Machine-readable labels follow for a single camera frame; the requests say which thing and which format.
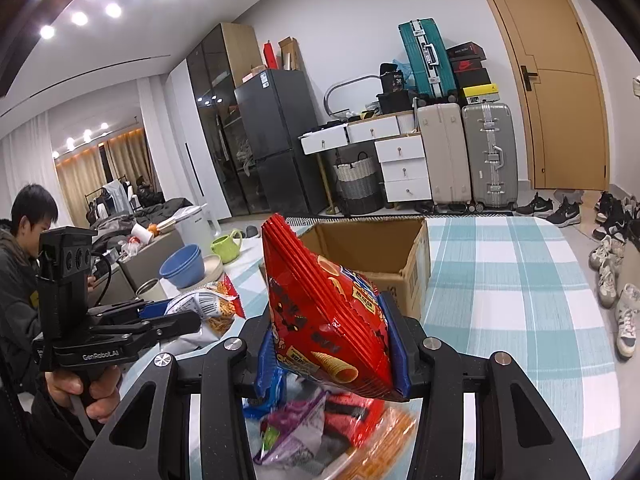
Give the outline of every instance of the black refrigerator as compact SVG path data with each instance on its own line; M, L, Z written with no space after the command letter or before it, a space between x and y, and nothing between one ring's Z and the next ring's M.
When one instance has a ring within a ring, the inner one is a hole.
M318 126L299 70L265 70L236 88L236 101L269 209L318 214L328 203L318 162L298 137Z

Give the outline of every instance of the wall light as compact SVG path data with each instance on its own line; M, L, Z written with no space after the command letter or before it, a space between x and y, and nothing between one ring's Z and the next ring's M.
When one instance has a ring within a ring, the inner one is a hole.
M122 14L122 9L118 4L109 4L104 8L104 12L112 18L119 18Z
M71 21L74 22L79 27L86 25L89 19L87 18L84 12L74 12L71 16Z
M45 25L40 29L40 35L45 40L50 40L51 38L53 38L55 33L56 33L56 29L51 27L51 25Z

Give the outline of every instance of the beige suitcase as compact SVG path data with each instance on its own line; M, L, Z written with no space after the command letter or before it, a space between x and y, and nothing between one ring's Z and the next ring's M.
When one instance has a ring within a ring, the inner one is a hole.
M418 108L417 123L422 134L433 202L468 204L471 178L466 154L465 132L456 103Z

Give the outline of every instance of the suitcase handle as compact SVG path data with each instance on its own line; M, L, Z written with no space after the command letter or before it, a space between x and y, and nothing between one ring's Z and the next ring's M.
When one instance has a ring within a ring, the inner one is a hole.
M427 63L431 66L439 65L440 60L438 59L438 53L436 52L436 48L433 46L433 43L428 43L424 46L425 51L427 52L428 57L431 62L427 60Z
M498 157L500 158L500 162L495 167L496 170L499 170L504 166L504 152L502 151L502 148L500 146L494 146L494 150L498 152Z

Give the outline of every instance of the ceiling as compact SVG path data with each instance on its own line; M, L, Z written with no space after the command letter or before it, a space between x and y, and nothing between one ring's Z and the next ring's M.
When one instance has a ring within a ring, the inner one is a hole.
M73 0L51 24L55 36L37 43L0 99L0 138L76 96L169 72L217 23L258 1ZM119 18L104 12L111 2L122 8ZM89 19L83 27L71 22L78 11Z

